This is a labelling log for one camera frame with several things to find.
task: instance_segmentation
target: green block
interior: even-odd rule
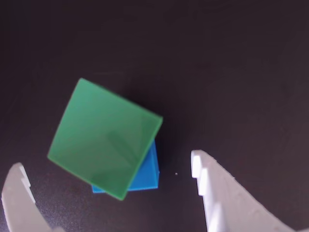
[[[80,79],[48,158],[123,200],[162,121],[161,116]]]

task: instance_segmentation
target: green square tile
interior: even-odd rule
[[[80,79],[48,158],[122,200],[163,118]]]

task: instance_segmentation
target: dark surface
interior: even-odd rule
[[[214,156],[268,210],[309,227],[305,1],[12,0],[1,7],[0,184],[22,162],[67,232],[206,230],[190,151]],[[124,202],[47,160],[80,78],[164,117],[159,190]],[[0,231],[7,232],[3,210]]]

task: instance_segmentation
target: blue block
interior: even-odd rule
[[[155,142],[149,148],[148,154],[140,166],[129,191],[145,190],[145,189],[157,189],[159,185],[159,165],[158,158],[156,156]],[[94,193],[103,193],[101,190],[95,186],[92,186],[92,191]]]

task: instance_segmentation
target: blue cube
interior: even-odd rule
[[[147,156],[140,166],[129,191],[146,190],[146,189],[157,189],[159,185],[159,165],[158,158],[156,155],[155,142],[152,143]],[[92,191],[94,193],[103,193],[101,190],[95,186],[92,186]]]

